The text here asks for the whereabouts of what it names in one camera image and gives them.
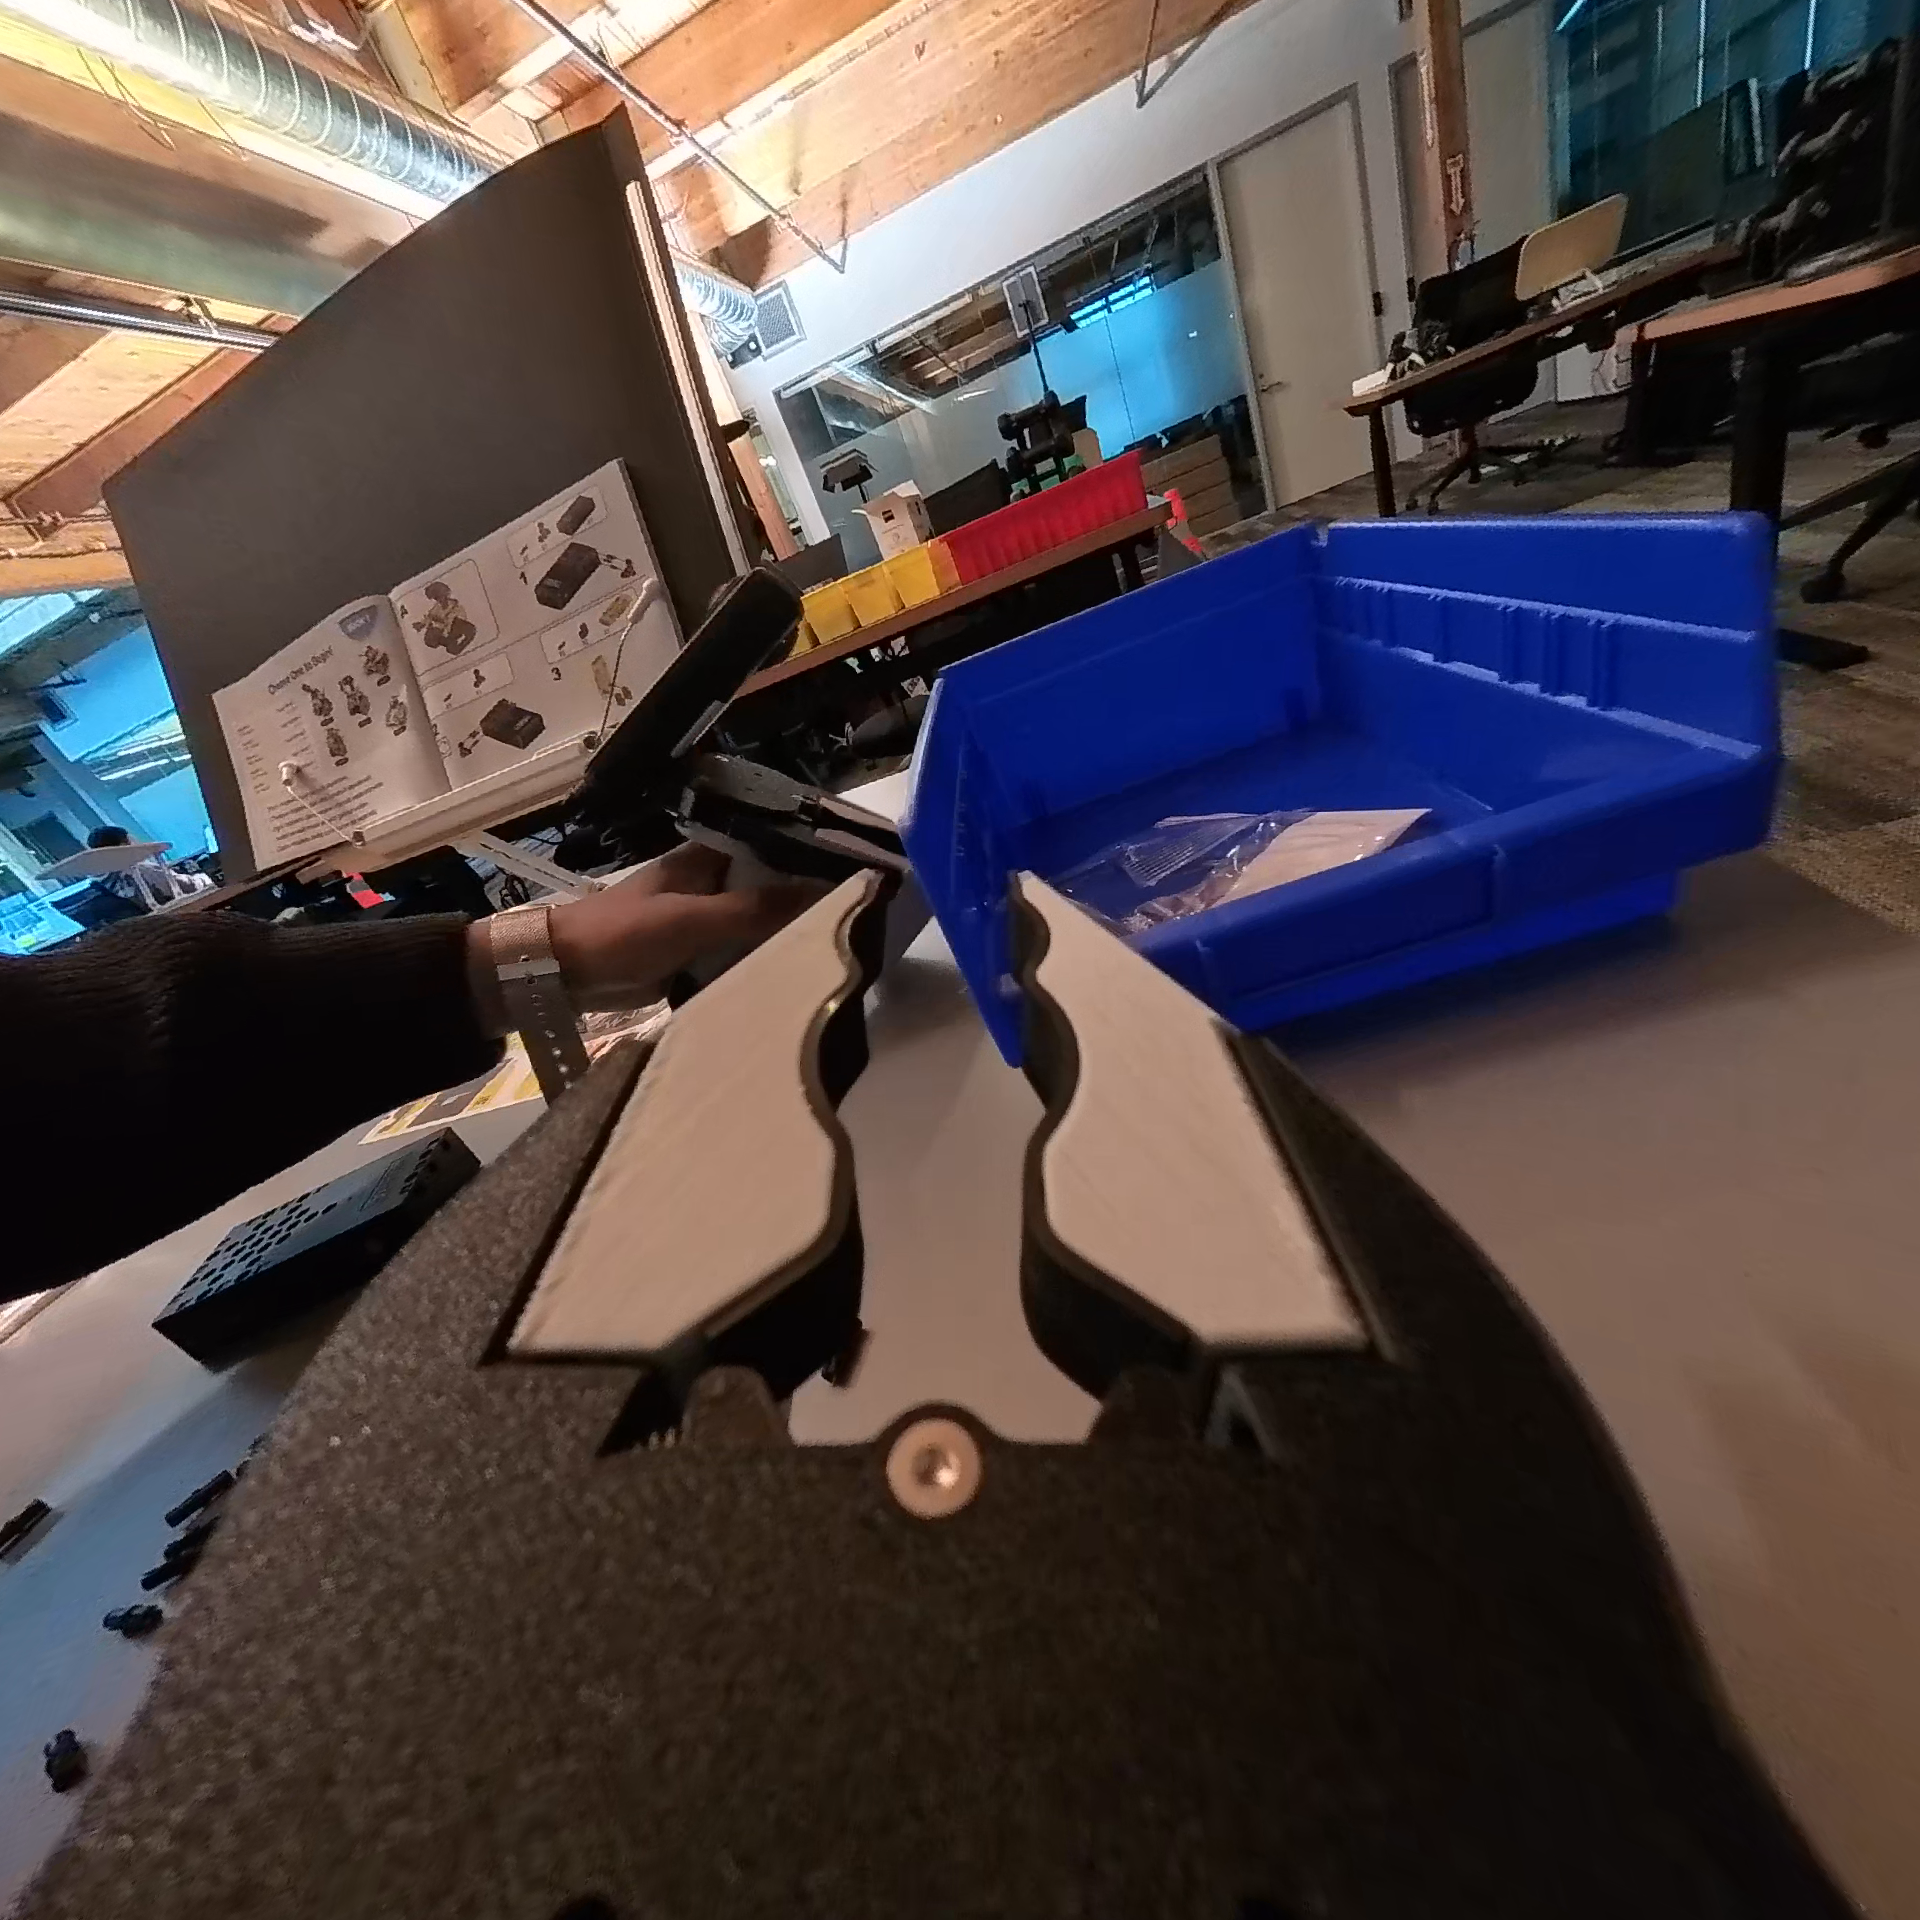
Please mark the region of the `white door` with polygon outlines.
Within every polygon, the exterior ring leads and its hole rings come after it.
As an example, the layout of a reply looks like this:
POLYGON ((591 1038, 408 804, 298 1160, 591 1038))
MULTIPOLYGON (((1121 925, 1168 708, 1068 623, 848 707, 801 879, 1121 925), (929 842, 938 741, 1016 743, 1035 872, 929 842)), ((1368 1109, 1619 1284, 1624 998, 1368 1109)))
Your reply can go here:
POLYGON ((1346 87, 1215 167, 1274 508, 1372 466, 1353 382, 1380 371, 1375 224, 1356 88, 1346 87))

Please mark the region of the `silver ventilation duct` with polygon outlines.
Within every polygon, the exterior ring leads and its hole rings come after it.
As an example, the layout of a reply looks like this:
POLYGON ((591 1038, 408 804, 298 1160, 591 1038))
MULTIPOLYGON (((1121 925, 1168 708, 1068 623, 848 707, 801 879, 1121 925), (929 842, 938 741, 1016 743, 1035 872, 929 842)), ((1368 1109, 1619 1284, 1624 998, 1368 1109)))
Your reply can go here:
POLYGON ((6 261, 298 320, 510 157, 255 5, 6 5, 6 261))

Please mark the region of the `black equipment frame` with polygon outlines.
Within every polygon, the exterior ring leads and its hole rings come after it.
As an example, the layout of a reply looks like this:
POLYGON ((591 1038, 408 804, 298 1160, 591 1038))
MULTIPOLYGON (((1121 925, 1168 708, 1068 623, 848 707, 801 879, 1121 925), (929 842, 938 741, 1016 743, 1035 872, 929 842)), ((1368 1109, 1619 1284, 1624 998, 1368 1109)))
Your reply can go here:
POLYGON ((1087 395, 1062 400, 1044 390, 1038 403, 1000 414, 996 429, 1007 444, 1009 499, 1058 487, 1088 466, 1078 444, 1088 432, 1087 395))

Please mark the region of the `open instruction booklet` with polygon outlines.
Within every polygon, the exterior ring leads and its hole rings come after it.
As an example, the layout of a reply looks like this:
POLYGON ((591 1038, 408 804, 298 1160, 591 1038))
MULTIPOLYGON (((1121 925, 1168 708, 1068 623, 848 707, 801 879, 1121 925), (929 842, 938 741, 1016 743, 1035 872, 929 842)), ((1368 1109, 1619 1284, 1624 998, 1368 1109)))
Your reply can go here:
POLYGON ((601 735, 679 652, 632 472, 601 464, 215 693, 248 850, 347 846, 601 735))

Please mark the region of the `person's left hand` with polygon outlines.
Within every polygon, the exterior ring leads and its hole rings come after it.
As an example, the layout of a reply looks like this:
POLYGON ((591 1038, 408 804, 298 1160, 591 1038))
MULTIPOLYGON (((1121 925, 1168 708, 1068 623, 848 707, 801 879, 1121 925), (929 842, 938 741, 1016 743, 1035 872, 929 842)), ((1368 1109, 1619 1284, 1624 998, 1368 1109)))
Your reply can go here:
POLYGON ((740 879, 736 860, 684 844, 620 882, 550 911, 572 1000, 587 1013, 659 1000, 676 975, 750 954, 820 895, 802 879, 740 879))

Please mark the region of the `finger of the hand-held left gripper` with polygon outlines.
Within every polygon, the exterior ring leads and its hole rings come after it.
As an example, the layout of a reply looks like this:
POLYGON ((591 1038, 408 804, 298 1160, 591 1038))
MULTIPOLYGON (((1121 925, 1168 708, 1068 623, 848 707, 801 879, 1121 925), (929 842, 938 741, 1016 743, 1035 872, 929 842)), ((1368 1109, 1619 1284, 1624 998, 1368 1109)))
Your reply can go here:
POLYGON ((910 876, 899 826, 846 800, 810 802, 810 876, 843 879, 859 870, 910 876))

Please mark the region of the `black office chair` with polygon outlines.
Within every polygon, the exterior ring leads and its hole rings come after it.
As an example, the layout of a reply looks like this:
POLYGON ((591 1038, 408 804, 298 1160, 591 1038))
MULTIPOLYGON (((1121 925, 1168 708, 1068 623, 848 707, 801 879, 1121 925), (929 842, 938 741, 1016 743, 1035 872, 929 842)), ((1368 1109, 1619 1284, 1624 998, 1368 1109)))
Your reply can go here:
MULTIPOLYGON (((1524 242, 1516 240, 1412 286, 1410 325, 1396 338, 1396 348, 1408 350, 1406 368, 1420 362, 1420 371, 1427 371, 1503 341, 1528 323, 1528 303, 1516 295, 1522 246, 1524 242)), ((1438 512, 1443 494, 1460 476, 1471 482, 1481 479, 1481 422, 1522 407, 1534 395, 1539 375, 1539 362, 1497 358, 1468 375, 1438 382, 1402 405, 1412 435, 1423 440, 1451 439, 1457 446, 1448 466, 1428 484, 1428 512, 1438 512)))

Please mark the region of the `yellow grey sticker sheet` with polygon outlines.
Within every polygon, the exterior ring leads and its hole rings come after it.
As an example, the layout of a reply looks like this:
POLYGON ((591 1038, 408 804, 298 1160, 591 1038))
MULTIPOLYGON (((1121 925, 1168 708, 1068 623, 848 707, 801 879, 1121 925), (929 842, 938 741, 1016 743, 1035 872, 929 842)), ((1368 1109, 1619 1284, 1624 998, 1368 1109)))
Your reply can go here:
POLYGON ((537 1072, 528 1062, 523 1045, 510 1039, 489 1072, 475 1075, 455 1088, 410 1100, 384 1112, 363 1133, 363 1146, 398 1140, 420 1132, 435 1133, 458 1120, 502 1112, 528 1101, 543 1107, 544 1092, 540 1090, 537 1072))

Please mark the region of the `beige back office chair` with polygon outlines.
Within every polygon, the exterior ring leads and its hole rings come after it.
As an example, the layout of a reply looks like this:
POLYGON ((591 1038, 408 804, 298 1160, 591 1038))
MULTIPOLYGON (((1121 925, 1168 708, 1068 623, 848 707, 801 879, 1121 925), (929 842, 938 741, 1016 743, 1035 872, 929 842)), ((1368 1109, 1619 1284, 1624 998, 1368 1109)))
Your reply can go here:
POLYGON ((1628 195, 1611 195, 1528 234, 1521 242, 1514 296, 1524 309, 1558 302, 1567 288, 1595 286, 1619 253, 1628 195))

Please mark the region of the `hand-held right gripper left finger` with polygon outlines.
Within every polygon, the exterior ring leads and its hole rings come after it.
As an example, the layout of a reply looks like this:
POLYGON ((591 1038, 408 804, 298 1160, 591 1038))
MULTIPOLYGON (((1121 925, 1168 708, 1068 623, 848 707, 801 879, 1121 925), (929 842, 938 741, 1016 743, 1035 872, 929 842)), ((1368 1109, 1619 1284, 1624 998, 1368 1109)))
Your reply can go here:
POLYGON ((868 1060, 884 870, 859 868, 664 1027, 552 1239, 506 1352, 650 1373, 817 1373, 858 1328, 840 1107, 868 1060))

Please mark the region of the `person's left forearm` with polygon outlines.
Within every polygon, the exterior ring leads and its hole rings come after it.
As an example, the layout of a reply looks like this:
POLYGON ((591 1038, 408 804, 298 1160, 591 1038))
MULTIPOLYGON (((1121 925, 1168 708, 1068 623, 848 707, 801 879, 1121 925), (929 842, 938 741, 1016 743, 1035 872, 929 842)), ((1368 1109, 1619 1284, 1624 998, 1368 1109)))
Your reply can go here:
POLYGON ((278 925, 212 909, 2 965, 2 1299, 113 1263, 503 1039, 459 916, 278 925))

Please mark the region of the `black perforated plastic box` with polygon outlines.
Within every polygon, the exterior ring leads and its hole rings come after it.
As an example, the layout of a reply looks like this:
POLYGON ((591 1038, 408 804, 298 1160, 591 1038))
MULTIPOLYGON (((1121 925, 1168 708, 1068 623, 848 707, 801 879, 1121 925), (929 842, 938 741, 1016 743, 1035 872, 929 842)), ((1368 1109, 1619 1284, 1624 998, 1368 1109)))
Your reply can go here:
POLYGON ((480 1171, 450 1128, 401 1146, 228 1229, 151 1328, 208 1370, 262 1352, 371 1284, 480 1171))

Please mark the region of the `blue plastic bin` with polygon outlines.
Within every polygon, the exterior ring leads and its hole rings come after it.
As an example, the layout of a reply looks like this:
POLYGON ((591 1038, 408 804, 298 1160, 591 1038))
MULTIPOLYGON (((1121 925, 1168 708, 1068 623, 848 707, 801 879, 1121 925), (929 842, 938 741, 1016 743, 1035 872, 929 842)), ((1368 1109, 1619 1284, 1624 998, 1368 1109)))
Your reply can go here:
POLYGON ((1164 818, 1420 808, 1410 839, 1144 934, 1249 1032, 1662 916, 1769 835, 1764 516, 1295 526, 942 671, 904 848, 1000 1054, 1007 901, 1164 818))

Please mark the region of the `pile of small plastic pins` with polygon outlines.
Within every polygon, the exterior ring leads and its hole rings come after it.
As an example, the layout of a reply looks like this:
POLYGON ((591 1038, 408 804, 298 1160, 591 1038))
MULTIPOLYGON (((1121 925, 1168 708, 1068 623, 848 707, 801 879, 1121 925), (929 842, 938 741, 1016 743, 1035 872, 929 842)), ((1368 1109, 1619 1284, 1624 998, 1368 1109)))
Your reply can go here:
POLYGON ((124 1640, 144 1640, 163 1627, 163 1598, 171 1595, 198 1571, 210 1538, 224 1523, 224 1508, 232 1495, 248 1475, 248 1460, 215 1472, 166 1511, 163 1524, 170 1531, 158 1563, 139 1578, 138 1600, 114 1607, 104 1615, 104 1632, 124 1640))

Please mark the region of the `wooden top desk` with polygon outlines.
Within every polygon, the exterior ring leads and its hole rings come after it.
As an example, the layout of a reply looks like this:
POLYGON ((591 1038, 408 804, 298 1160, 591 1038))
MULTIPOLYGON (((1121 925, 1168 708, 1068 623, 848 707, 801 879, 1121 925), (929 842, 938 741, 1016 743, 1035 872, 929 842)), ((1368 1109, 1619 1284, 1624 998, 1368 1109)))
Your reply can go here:
POLYGON ((1803 598, 1843 597, 1852 556, 1915 500, 1915 454, 1785 512, 1791 436, 1820 424, 1875 444, 1915 422, 1918 252, 1904 246, 1810 278, 1775 278, 1633 330, 1619 454, 1644 466, 1658 422, 1678 408, 1683 375, 1711 362, 1734 382, 1727 506, 1762 526, 1768 567, 1780 534, 1865 506, 1859 528, 1803 582, 1803 598))
POLYGON ((1634 272, 1600 288, 1595 295, 1585 295, 1537 320, 1528 320, 1489 342, 1444 354, 1427 368, 1390 378, 1380 387, 1350 398, 1342 412, 1368 422, 1377 514, 1393 519, 1399 510, 1399 496, 1394 491, 1396 456, 1385 422, 1388 408, 1408 400, 1424 400, 1428 394, 1438 394, 1448 383, 1460 378, 1475 378, 1489 368, 1505 368, 1510 363, 1530 363, 1537 368, 1574 344, 1604 348, 1624 330, 1655 320, 1681 302, 1700 296, 1707 284, 1739 264, 1744 253, 1747 246, 1739 242, 1716 242, 1690 255, 1667 261, 1660 268, 1634 272))

